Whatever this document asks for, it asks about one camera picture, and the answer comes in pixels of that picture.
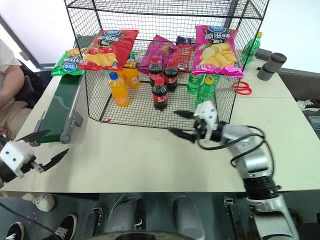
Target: gray cylinder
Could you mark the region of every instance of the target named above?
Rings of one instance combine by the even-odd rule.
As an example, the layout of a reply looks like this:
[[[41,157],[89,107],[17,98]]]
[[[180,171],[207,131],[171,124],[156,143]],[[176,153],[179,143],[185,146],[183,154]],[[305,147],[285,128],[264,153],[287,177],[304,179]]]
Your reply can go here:
[[[273,76],[274,72],[268,71],[265,65],[266,63],[261,67],[260,71],[256,76],[263,81],[268,81]]]
[[[272,53],[264,68],[269,72],[276,72],[287,61],[287,57],[279,52]]]

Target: red bottle cap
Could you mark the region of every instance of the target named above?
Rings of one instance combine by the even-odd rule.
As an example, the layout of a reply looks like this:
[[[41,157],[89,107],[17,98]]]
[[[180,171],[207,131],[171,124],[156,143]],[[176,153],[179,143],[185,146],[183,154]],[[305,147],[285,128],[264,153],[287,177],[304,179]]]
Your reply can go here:
[[[159,62],[159,57],[158,56],[152,56],[151,57],[151,62],[153,62],[154,64]]]
[[[156,85],[162,85],[162,84],[164,84],[164,79],[163,79],[161,76],[157,76],[157,77],[155,78],[155,84],[156,84]]]
[[[172,67],[174,67],[175,65],[176,65],[175,61],[174,61],[173,59],[169,59],[169,61],[168,61],[168,66],[169,66],[170,68],[172,68]]]

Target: wire mesh basket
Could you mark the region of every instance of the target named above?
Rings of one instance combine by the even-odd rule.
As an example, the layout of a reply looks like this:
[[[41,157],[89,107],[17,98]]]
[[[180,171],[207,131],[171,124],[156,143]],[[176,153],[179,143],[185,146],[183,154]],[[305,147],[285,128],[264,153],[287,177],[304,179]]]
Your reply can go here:
[[[269,0],[64,0],[76,44],[88,47],[100,30],[139,30],[132,51],[145,54],[155,35],[176,44],[177,36],[196,37],[196,25],[221,26],[238,30],[235,48],[238,58],[262,24]],[[240,62],[244,69],[246,63]],[[188,93],[189,72],[180,72],[178,87],[169,94],[167,108],[153,106],[149,76],[140,73],[141,85],[128,88],[130,104],[118,107],[108,87],[106,70],[86,71],[89,117],[102,122],[151,128],[176,127],[192,130],[193,122],[174,114],[194,111],[196,95]],[[229,123],[236,93],[232,85],[239,79],[221,76],[214,102],[219,121]]]

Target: person's arm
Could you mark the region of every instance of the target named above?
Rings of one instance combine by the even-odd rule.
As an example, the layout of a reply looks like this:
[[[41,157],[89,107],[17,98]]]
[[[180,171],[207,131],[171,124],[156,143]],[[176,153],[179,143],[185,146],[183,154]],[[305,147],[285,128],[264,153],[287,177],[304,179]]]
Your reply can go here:
[[[0,92],[0,109],[5,107],[21,90],[25,82],[25,76],[21,68],[10,65],[4,72],[3,88]]]

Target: red scissors handle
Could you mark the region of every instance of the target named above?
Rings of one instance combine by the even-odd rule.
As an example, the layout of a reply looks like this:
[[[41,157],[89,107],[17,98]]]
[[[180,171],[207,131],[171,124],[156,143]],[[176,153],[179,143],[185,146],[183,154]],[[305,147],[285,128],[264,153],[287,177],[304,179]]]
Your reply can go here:
[[[233,91],[240,95],[250,95],[252,93],[252,89],[250,88],[250,85],[246,83],[245,81],[239,81],[232,84]]]

